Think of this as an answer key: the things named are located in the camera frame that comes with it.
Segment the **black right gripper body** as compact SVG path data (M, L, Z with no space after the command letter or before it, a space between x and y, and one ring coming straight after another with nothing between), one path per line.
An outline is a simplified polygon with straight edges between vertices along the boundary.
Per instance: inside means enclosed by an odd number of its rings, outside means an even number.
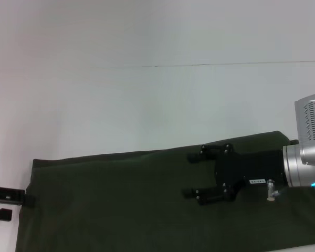
M244 187L286 186L282 150L240 154L222 151L215 158L217 200L232 202Z

